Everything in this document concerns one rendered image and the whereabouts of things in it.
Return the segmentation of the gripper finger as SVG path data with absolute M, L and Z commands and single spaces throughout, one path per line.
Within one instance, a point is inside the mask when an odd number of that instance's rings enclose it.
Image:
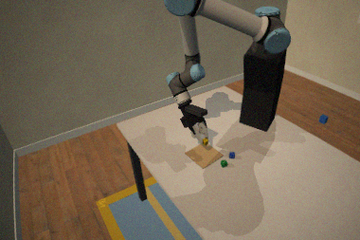
M 198 133 L 198 127 L 191 123 L 189 120 L 187 121 L 187 123 L 189 130 L 192 132 L 192 136 L 194 138 L 197 138 L 202 144 L 204 144 L 201 135 Z
M 207 137 L 207 123 L 206 120 L 204 119 L 204 117 L 202 117 L 202 119 L 200 120 L 200 123 L 197 123 L 199 130 L 198 132 L 202 135 L 205 135 L 205 138 L 208 139 Z

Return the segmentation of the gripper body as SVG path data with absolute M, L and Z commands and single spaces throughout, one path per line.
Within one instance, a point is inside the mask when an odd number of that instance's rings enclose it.
M 181 109 L 181 112 L 184 116 L 183 118 L 180 119 L 182 121 L 184 128 L 188 127 L 188 123 L 187 123 L 188 120 L 195 125 L 195 123 L 197 123 L 197 121 L 200 122 L 200 120 L 202 119 L 202 117 L 200 118 L 198 116 L 192 115 L 191 113 L 188 113 L 185 111 L 184 106 L 190 105 L 191 102 L 192 102 L 192 100 L 188 100 L 188 101 L 182 102 L 178 105 L 178 109 Z M 179 106 L 181 106 L 181 107 L 179 108 Z

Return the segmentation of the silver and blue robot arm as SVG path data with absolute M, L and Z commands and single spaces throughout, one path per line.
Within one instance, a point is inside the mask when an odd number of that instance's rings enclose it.
M 195 16 L 201 15 L 251 36 L 254 41 L 251 52 L 261 59 L 278 57 L 291 43 L 290 32 L 279 19 L 280 10 L 275 7 L 258 8 L 254 15 L 222 0 L 164 0 L 164 4 L 179 18 L 186 58 L 185 71 L 173 72 L 166 78 L 177 104 L 190 100 L 187 87 L 206 76 L 199 65 Z

